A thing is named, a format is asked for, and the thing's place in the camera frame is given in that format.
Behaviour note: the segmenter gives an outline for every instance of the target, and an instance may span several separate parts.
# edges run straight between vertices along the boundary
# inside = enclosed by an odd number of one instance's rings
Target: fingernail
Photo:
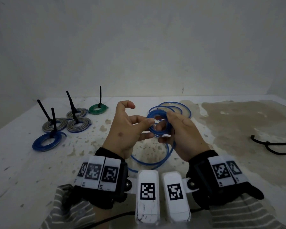
[[[150,124],[154,124],[154,123],[155,123],[155,120],[154,120],[153,118],[149,118],[149,119],[148,119],[148,122],[149,122]]]

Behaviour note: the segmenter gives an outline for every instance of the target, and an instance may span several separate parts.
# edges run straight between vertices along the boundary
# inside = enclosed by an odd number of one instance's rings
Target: black printed pattern
[[[170,196],[170,200],[178,200],[178,199],[183,199],[182,191],[180,184],[172,184],[172,185],[167,185],[168,189],[168,194]]]
[[[118,169],[118,167],[105,166],[102,181],[115,183],[118,177]]]
[[[92,179],[92,180],[98,180],[100,173],[101,173],[101,168],[102,168],[102,165],[100,164],[89,163],[85,178]]]
[[[141,200],[155,200],[155,184],[141,183]]]
[[[242,174],[242,172],[240,171],[240,168],[237,166],[237,164],[235,163],[235,161],[229,161],[227,162],[231,172],[236,175],[236,174]]]
[[[80,171],[77,174],[78,177],[83,177],[84,176],[84,173],[85,173],[86,168],[87,168],[87,164],[88,164],[87,162],[84,162],[82,164],[82,166],[80,167]]]
[[[213,170],[215,171],[215,175],[217,179],[231,177],[225,163],[212,165],[212,167],[213,167]]]

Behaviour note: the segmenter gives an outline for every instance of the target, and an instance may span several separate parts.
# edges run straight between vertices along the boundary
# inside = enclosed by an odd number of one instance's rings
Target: left hand
[[[126,108],[134,109],[135,107],[134,103],[129,100],[118,102],[109,134],[103,144],[103,148],[118,154],[124,159],[130,157],[133,146],[137,141],[155,136],[151,132],[142,133],[143,131],[148,131],[148,128],[155,123],[153,118],[146,118],[139,115],[128,116],[126,114]]]

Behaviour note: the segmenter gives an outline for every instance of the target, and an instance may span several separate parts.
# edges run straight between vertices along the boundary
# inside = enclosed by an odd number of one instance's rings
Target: gray coil
[[[89,126],[92,124],[91,120],[87,117],[78,117],[79,124],[76,123],[75,119],[68,122],[67,130],[69,132],[82,132],[89,128]]]
[[[84,117],[84,116],[89,112],[89,110],[86,109],[86,108],[77,108],[76,111],[77,111],[77,112],[75,113],[75,116],[76,116],[77,118],[79,118],[79,117]],[[69,111],[69,112],[67,113],[67,119],[68,119],[68,120],[72,120],[72,119],[73,119],[72,111]]]
[[[67,118],[61,117],[61,118],[56,118],[56,123],[60,124],[57,126],[57,131],[61,131],[67,126],[68,121],[67,121]],[[42,126],[42,131],[44,132],[51,132],[53,129],[54,129],[54,125],[52,124],[51,121],[47,121]]]

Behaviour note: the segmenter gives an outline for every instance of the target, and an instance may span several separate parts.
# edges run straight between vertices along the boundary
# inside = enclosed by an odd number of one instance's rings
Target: right hand
[[[159,137],[158,142],[168,143],[173,146],[176,142],[175,151],[180,158],[188,162],[194,156],[210,150],[208,144],[203,140],[195,124],[187,117],[172,111],[167,112],[168,122],[172,125],[170,137]],[[156,125],[157,131],[162,131],[166,127],[163,120]]]

